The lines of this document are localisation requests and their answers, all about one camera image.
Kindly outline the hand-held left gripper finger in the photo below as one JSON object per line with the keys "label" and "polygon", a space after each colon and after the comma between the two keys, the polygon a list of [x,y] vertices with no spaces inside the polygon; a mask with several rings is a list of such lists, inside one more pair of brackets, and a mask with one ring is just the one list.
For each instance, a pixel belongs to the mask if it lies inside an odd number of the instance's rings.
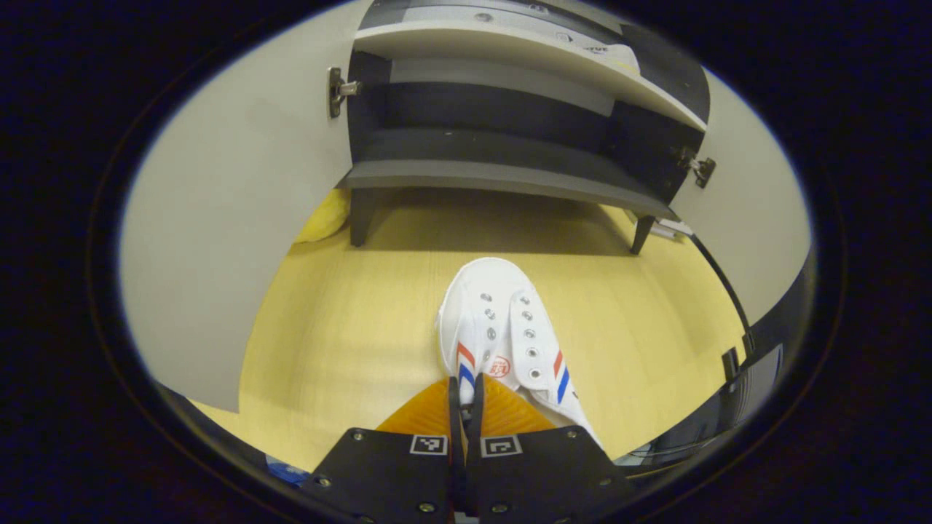
{"label": "hand-held left gripper finger", "polygon": [[466,503],[479,524],[593,524],[632,499],[633,483],[585,428],[553,426],[493,378],[475,385]]}
{"label": "hand-held left gripper finger", "polygon": [[453,524],[464,469],[456,385],[441,379],[377,428],[347,430],[303,494],[340,524]]}

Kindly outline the white shoe cabinet door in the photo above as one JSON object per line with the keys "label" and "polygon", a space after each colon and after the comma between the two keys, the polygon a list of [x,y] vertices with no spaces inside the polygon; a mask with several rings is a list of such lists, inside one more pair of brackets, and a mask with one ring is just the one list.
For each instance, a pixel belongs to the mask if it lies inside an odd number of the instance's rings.
{"label": "white shoe cabinet door", "polygon": [[373,0],[280,30],[187,96],[154,139],[121,223],[119,282],[149,374],[237,413],[254,319],[313,210],[352,166],[328,76]]}
{"label": "white shoe cabinet door", "polygon": [[689,175],[671,209],[705,246],[754,325],[805,265],[812,226],[801,182],[762,117],[712,71],[708,129],[697,152],[716,166],[701,188]]}

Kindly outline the blue object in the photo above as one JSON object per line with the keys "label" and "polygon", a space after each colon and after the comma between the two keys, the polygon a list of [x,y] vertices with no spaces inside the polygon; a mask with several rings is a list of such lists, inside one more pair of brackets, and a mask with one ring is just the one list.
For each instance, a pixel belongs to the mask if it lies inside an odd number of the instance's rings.
{"label": "blue object", "polygon": [[294,488],[300,488],[312,477],[312,474],[299,468],[294,467],[286,461],[281,461],[269,454],[265,455],[267,471],[276,477],[277,480],[283,481]]}

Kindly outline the dark flat object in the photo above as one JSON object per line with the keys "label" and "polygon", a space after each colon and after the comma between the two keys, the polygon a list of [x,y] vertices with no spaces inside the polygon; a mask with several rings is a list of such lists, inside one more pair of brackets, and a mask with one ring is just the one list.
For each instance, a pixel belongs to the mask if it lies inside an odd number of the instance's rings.
{"label": "dark flat object", "polygon": [[708,401],[649,443],[620,458],[619,467],[655,470],[672,467],[713,444],[721,434],[743,424],[772,394],[783,366],[783,343],[739,372]]}

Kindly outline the yellow plush toy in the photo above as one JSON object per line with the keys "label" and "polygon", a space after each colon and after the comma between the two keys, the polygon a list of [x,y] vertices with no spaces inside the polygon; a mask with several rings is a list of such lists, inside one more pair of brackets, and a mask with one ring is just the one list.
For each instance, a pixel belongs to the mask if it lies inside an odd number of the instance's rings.
{"label": "yellow plush toy", "polygon": [[346,223],[352,209],[352,192],[347,188],[335,188],[317,206],[293,243],[323,241],[339,232]]}

